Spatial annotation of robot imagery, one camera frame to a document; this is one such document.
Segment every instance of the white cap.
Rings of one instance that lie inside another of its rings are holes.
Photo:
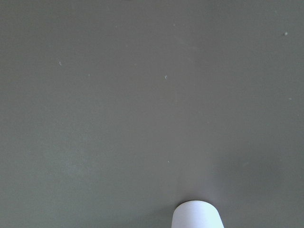
[[[173,213],[171,228],[224,228],[218,210],[203,201],[180,204]]]

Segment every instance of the white object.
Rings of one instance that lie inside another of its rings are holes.
[[[180,204],[173,213],[171,228],[224,228],[218,210],[203,201]]]

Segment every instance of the gray surface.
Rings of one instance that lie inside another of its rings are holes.
[[[303,1],[0,10],[0,227],[304,226]]]

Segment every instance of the white plastic object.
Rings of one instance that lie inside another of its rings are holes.
[[[214,206],[194,200],[175,209],[171,228],[224,228],[224,225]]]

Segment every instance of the white rounded object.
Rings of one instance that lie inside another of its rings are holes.
[[[175,209],[171,228],[224,228],[224,225],[214,206],[194,200]]]

